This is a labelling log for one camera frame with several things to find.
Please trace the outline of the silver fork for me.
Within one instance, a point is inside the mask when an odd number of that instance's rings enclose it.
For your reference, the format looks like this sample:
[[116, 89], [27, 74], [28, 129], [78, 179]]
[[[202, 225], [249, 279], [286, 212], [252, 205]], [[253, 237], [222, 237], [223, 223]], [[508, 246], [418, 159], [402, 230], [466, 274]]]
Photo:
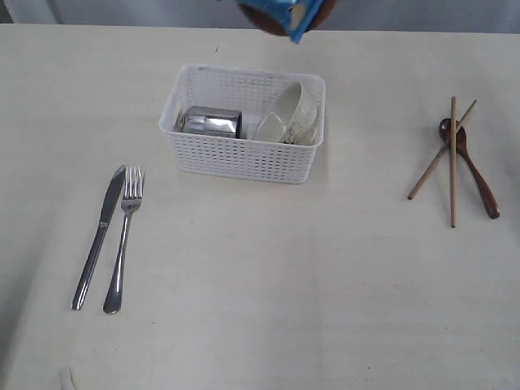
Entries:
[[110, 285], [103, 303], [105, 314], [115, 314], [120, 311], [123, 302], [124, 262], [128, 243], [128, 234], [133, 213], [141, 207], [145, 174], [139, 166], [127, 166], [123, 185], [121, 209], [124, 213], [123, 226], [119, 240], [115, 267]]

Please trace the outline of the silver table knife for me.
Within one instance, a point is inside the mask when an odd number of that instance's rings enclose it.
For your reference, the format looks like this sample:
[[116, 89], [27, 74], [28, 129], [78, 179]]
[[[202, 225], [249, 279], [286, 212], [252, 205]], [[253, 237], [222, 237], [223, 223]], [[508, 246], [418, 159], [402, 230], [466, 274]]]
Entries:
[[112, 176], [109, 186], [106, 190], [102, 203], [100, 218], [98, 220], [97, 231], [71, 302], [72, 310], [80, 310], [85, 302], [90, 281], [93, 277], [95, 266], [97, 264], [98, 256], [100, 254], [106, 232], [110, 225], [115, 206], [119, 200], [121, 188], [123, 187], [125, 179], [125, 172], [126, 167], [124, 165], [119, 167]]

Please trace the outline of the brown round plate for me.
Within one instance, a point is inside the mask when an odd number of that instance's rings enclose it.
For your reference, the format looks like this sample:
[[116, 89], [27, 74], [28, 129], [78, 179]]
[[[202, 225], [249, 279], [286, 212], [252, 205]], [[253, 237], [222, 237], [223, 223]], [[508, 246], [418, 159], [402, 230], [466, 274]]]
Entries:
[[[313, 29], [316, 29], [321, 23], [323, 23], [330, 16], [336, 7], [336, 4], [337, 0], [324, 1], [306, 31], [309, 32]], [[248, 21], [251, 22], [256, 28], [274, 36], [286, 36], [286, 32], [282, 26], [266, 13], [247, 5], [240, 4], [239, 8]]]

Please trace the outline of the wooden chopstick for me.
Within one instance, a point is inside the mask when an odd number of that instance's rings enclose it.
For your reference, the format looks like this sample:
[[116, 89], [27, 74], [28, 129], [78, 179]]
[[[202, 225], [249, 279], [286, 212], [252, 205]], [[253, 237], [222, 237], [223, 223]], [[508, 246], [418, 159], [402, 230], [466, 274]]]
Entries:
[[[472, 113], [473, 109], [475, 108], [477, 104], [477, 100], [474, 100], [470, 106], [468, 107], [468, 109], [466, 110], [466, 112], [464, 113], [464, 115], [461, 117], [461, 120], [457, 122], [456, 124], [456, 130], [457, 132], [459, 132], [459, 130], [462, 128], [463, 125], [466, 124], [467, 120], [469, 119], [469, 116], [470, 114]], [[439, 163], [440, 161], [440, 158], [442, 157], [442, 155], [444, 154], [444, 152], [449, 148], [450, 146], [450, 143], [451, 141], [450, 140], [447, 140], [442, 146], [441, 148], [439, 149], [439, 151], [437, 152], [437, 154], [435, 155], [435, 157], [431, 160], [430, 164], [427, 166], [426, 170], [423, 172], [423, 174], [421, 175], [421, 177], [419, 178], [419, 181], [417, 182], [417, 184], [412, 188], [412, 190], [410, 191], [409, 195], [407, 196], [407, 199], [408, 200], [412, 200], [418, 193], [419, 189], [424, 185], [424, 183], [426, 182], [426, 180], [428, 179], [428, 177], [431, 175], [431, 173], [434, 171], [434, 169], [436, 168], [437, 164]]]
[[457, 133], [457, 98], [451, 97], [450, 121], [450, 224], [457, 226], [457, 168], [456, 168], [456, 133]]

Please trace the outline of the blue chips bag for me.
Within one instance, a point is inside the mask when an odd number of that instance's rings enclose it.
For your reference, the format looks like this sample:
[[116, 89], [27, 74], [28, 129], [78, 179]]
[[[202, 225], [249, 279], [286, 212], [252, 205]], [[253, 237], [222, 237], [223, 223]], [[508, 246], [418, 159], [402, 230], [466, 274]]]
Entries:
[[236, 1], [239, 6], [247, 5], [266, 13], [277, 21], [284, 31], [286, 37], [298, 44], [307, 32], [313, 18], [319, 11], [324, 1]]

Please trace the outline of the dark wooden spoon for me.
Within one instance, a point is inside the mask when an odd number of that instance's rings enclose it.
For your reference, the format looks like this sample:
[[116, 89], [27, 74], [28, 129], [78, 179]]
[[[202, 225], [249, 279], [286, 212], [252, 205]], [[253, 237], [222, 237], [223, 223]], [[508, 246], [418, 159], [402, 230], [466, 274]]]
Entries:
[[466, 164], [474, 178], [474, 182], [476, 183], [476, 186], [478, 188], [478, 191], [479, 191], [480, 197], [483, 201], [483, 206], [487, 212], [487, 215], [491, 219], [498, 219], [501, 215], [498, 203], [497, 203], [496, 198], [495, 198], [494, 194], [492, 193], [490, 187], [488, 186], [487, 181], [480, 174], [478, 168], [475, 166], [472, 159], [470, 158], [470, 155], [469, 155], [468, 149], [467, 149], [467, 135], [466, 135], [466, 130], [464, 127], [461, 127], [457, 131], [456, 138], [457, 138], [457, 141], [456, 141], [457, 154], [459, 154], [464, 159], [464, 161], [466, 162]]

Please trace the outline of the white perforated plastic basket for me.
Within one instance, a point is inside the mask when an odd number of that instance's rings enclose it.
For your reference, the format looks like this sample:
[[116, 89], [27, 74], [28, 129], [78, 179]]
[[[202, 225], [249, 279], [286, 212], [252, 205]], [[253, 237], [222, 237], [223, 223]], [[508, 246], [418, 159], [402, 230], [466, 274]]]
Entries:
[[[317, 106], [312, 145], [253, 139], [268, 106], [290, 84], [300, 82]], [[323, 142], [325, 81], [315, 75], [186, 64], [178, 73], [159, 128], [167, 135], [181, 171], [244, 180], [300, 184], [307, 180], [314, 155]], [[241, 138], [179, 132], [182, 114], [191, 106], [240, 111]]]

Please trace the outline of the white ceramic bowl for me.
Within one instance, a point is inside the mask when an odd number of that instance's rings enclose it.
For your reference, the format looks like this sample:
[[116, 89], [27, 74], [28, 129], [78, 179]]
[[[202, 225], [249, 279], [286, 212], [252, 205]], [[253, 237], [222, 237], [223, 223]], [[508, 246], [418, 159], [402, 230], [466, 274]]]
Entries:
[[318, 105], [301, 82], [293, 82], [281, 91], [267, 108], [254, 141], [289, 145], [314, 144]]

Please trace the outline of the shiny steel cup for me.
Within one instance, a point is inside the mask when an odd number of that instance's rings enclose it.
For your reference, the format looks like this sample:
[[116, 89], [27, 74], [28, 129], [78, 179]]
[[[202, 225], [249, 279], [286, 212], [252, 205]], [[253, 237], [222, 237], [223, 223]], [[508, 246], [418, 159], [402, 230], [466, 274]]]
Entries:
[[242, 112], [210, 106], [191, 106], [175, 122], [178, 132], [240, 139]]

